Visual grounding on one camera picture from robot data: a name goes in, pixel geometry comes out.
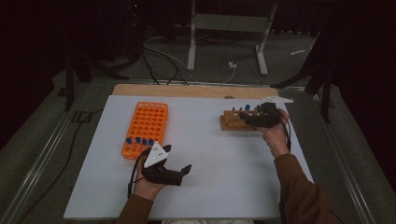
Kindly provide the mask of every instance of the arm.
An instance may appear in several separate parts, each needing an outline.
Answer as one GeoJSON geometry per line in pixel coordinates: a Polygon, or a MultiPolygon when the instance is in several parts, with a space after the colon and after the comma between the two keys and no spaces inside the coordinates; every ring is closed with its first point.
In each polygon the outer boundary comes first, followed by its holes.
{"type": "Polygon", "coordinates": [[[146,224],[149,219],[154,200],[160,190],[165,187],[163,184],[154,184],[142,178],[141,169],[143,160],[140,160],[136,168],[136,181],[134,183],[133,194],[129,197],[124,205],[120,216],[111,221],[103,222],[103,224],[146,224]]]}
{"type": "Polygon", "coordinates": [[[329,212],[327,195],[306,178],[295,156],[278,156],[275,165],[288,224],[335,223],[329,212]]]}
{"type": "MultiPolygon", "coordinates": [[[[282,122],[286,125],[289,115],[282,109],[282,122]]],[[[262,139],[275,158],[277,176],[280,182],[281,204],[288,224],[335,223],[330,212],[325,192],[310,182],[295,156],[288,149],[286,130],[281,124],[266,129],[257,127],[262,139]]]]}

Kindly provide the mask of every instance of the metal stand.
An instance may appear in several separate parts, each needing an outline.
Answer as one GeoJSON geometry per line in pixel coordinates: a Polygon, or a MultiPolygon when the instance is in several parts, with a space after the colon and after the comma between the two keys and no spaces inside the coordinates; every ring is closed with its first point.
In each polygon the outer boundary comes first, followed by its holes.
{"type": "Polygon", "coordinates": [[[304,78],[312,76],[308,84],[305,87],[307,94],[317,94],[320,87],[323,85],[323,95],[321,102],[321,115],[327,123],[329,121],[329,103],[330,103],[330,91],[332,84],[332,70],[331,68],[325,68],[322,65],[313,66],[307,69],[305,72],[301,72],[295,77],[291,77],[281,83],[270,85],[271,88],[283,89],[290,84],[304,78]]]}
{"type": "Polygon", "coordinates": [[[260,67],[260,73],[263,76],[268,75],[267,66],[265,64],[263,49],[270,33],[273,18],[275,16],[277,5],[272,5],[271,12],[267,18],[264,17],[244,17],[244,16],[231,16],[231,15],[214,15],[214,14],[201,14],[195,12],[195,0],[191,4],[191,37],[190,37],[190,50],[189,59],[187,62],[187,69],[194,70],[195,65],[195,30],[225,30],[225,31],[240,31],[240,32],[253,32],[262,33],[262,42],[257,45],[256,54],[257,61],[260,67]]]}
{"type": "Polygon", "coordinates": [[[128,79],[123,77],[117,72],[107,68],[95,59],[86,55],[82,50],[72,47],[68,42],[65,44],[65,72],[66,72],[66,88],[64,95],[66,96],[66,107],[64,111],[68,111],[70,106],[74,103],[74,72],[78,75],[78,79],[82,82],[89,82],[92,79],[92,75],[87,63],[90,63],[93,67],[100,69],[106,75],[115,79],[128,79]]]}

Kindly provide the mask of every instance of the white table surface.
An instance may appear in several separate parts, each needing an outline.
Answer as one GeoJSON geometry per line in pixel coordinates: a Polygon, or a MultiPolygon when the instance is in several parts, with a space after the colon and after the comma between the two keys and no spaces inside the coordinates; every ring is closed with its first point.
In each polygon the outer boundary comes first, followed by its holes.
{"type": "MultiPolygon", "coordinates": [[[[270,149],[257,131],[222,131],[219,116],[254,99],[114,96],[107,99],[77,183],[64,212],[69,219],[114,218],[127,201],[134,161],[121,148],[138,102],[169,106],[163,139],[172,145],[165,167],[191,164],[181,186],[167,186],[149,219],[271,219],[280,216],[279,183],[270,149]]],[[[286,110],[284,104],[276,104],[286,110]]],[[[291,125],[291,151],[312,176],[291,125]]]]}

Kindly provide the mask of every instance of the orange test tube rack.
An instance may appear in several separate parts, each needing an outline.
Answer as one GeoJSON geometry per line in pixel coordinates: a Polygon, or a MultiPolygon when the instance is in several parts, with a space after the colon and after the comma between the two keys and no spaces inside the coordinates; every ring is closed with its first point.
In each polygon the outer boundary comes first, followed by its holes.
{"type": "Polygon", "coordinates": [[[122,156],[136,160],[142,151],[152,147],[152,143],[158,141],[161,145],[167,119],[167,104],[138,102],[122,146],[122,156]]]}

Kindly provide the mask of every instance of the white metal frame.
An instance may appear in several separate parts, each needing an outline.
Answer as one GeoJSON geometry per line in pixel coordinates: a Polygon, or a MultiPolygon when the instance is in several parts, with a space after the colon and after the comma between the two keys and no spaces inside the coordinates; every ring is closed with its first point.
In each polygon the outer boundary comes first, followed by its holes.
{"type": "Polygon", "coordinates": [[[272,5],[271,12],[268,17],[246,17],[196,13],[195,0],[191,1],[191,39],[189,59],[187,62],[187,69],[189,71],[193,71],[195,66],[195,30],[229,30],[262,33],[262,42],[260,45],[256,45],[256,55],[261,75],[268,75],[267,66],[262,52],[267,41],[268,34],[270,33],[272,21],[276,12],[276,4],[272,5]]]}

